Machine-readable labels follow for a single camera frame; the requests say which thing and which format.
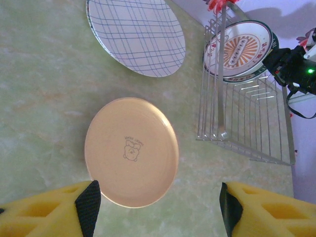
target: metal dish rack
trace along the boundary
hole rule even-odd
[[[248,19],[237,5],[228,2],[227,7],[241,20]],[[224,7],[205,26],[204,48],[233,21]],[[293,165],[295,154],[290,112],[285,104],[286,88],[280,88],[269,72],[247,82],[223,82],[224,40],[225,34],[221,34],[216,76],[203,65],[197,140],[211,141],[251,160]]]

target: marble countertop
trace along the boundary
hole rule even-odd
[[[115,61],[89,28],[83,0],[0,3],[0,203],[89,180],[88,126],[108,102],[140,97],[161,109],[180,147],[178,174],[159,202],[127,209],[102,199],[96,237],[226,236],[222,182],[292,196],[290,167],[249,161],[196,141],[203,27],[168,1],[186,38],[184,64],[160,79]]]

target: wire rack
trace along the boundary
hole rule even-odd
[[[229,2],[228,7],[241,20],[248,19],[238,6]],[[204,48],[234,19],[223,8],[205,26]],[[223,82],[225,34],[219,41],[216,76],[203,65],[197,139],[211,141],[251,160],[293,165],[290,112],[284,103],[286,88],[280,88],[269,72],[247,82]]]

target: bear drawing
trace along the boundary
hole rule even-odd
[[[129,140],[126,141],[126,146],[124,148],[124,158],[132,161],[137,161],[137,156],[139,154],[140,145],[133,143]]]

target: plate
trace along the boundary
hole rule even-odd
[[[272,47],[271,49],[278,49],[279,48],[279,42],[277,36],[273,33],[273,41],[272,41]],[[267,68],[263,65],[263,63],[260,63],[261,67],[255,71],[254,73],[241,76],[241,77],[233,77],[233,78],[224,78],[224,82],[227,83],[241,83],[241,82],[246,82],[251,79],[254,79],[257,76],[260,76],[262,73],[264,73]]]
[[[162,198],[179,162],[170,122],[158,108],[138,98],[115,100],[98,112],[87,132],[84,155],[102,194],[129,208]]]
[[[86,14],[102,47],[129,69],[159,78],[182,65],[182,28],[163,0],[87,0]]]
[[[220,33],[214,37],[205,51],[204,62],[209,73],[215,73],[218,60]],[[273,34],[270,28],[259,21],[242,21],[225,30],[224,77],[238,77],[257,71],[260,63],[271,49]]]

